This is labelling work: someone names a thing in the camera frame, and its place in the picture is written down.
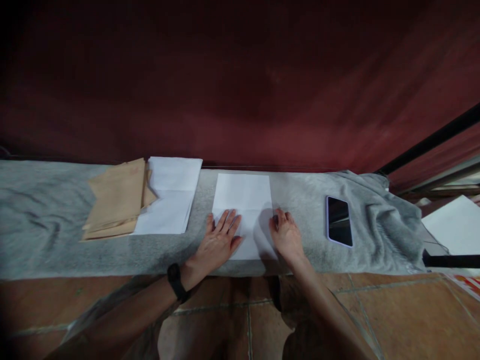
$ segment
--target tiled floor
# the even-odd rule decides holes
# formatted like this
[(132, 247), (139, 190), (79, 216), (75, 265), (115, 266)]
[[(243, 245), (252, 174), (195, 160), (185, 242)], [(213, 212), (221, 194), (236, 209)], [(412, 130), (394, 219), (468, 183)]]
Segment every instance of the tiled floor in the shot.
[[(439, 274), (319, 274), (391, 359), (480, 359), (480, 302)], [(129, 277), (54, 278), (0, 283), (11, 349), (41, 359), (67, 326)], [(264, 278), (208, 278), (161, 329), (162, 359), (281, 359), (292, 330)]]

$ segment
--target gray blanket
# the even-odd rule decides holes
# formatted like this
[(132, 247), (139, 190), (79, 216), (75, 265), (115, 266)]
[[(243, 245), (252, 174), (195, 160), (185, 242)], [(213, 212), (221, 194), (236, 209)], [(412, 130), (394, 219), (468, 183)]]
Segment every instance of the gray blanket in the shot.
[[(219, 173), (270, 176), (274, 206), (290, 211), (305, 253), (318, 272), (404, 275), (424, 272), (420, 210), (389, 193), (388, 181), (352, 172), (286, 173), (202, 169), (187, 231), (79, 242), (95, 202), (87, 179), (107, 165), (0, 161), (0, 278), (85, 277), (165, 273), (197, 249), (212, 210)], [(326, 238), (325, 197), (349, 202), (354, 247)], [(228, 261), (214, 274), (287, 273), (280, 262)]]

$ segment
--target purple phone case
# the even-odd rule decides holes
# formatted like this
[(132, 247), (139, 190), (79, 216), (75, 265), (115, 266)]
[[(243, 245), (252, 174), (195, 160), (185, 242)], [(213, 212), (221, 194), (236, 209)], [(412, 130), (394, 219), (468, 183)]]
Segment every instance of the purple phone case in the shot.
[(337, 243), (337, 244), (343, 245), (344, 247), (347, 247), (347, 248), (353, 248), (353, 247), (354, 247), (354, 236), (353, 236), (353, 234), (352, 234), (352, 223), (350, 223), (351, 246), (345, 245), (344, 243), (335, 241), (335, 240), (333, 240), (333, 239), (330, 238), (330, 234), (329, 234), (329, 198), (343, 201), (343, 202), (346, 204), (347, 208), (348, 208), (348, 215), (349, 215), (349, 217), (350, 217), (350, 206), (349, 206), (349, 203), (348, 203), (347, 201), (342, 200), (342, 199), (338, 199), (338, 198), (333, 197), (333, 196), (328, 196), (328, 195), (327, 195), (326, 198), (325, 198), (326, 238), (327, 238), (328, 240), (330, 240), (331, 242), (333, 242), (333, 243)]

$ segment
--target hand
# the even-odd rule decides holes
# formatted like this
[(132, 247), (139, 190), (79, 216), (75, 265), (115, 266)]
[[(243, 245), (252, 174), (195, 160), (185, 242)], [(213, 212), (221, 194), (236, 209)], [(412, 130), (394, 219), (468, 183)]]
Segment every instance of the hand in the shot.
[(235, 236), (242, 220), (241, 215), (235, 218), (236, 213), (232, 210), (229, 215), (229, 210), (225, 210), (216, 226), (214, 215), (208, 214), (205, 236), (195, 255), (187, 260), (187, 266), (197, 268), (205, 277), (230, 259), (242, 242), (242, 237)]
[(304, 261), (305, 253), (302, 245), (302, 234), (291, 213), (283, 212), (280, 208), (275, 212), (278, 224), (272, 217), (269, 222), (270, 235), (278, 252), (283, 256), (288, 266), (292, 267), (298, 261)]

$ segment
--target phone screen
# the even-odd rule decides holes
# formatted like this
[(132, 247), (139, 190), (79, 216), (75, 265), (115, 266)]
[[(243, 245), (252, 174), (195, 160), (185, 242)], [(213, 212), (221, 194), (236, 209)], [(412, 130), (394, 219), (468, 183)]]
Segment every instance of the phone screen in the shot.
[(349, 205), (342, 200), (328, 196), (328, 234), (330, 240), (344, 244), (348, 247), (353, 245), (352, 230), (350, 229)]

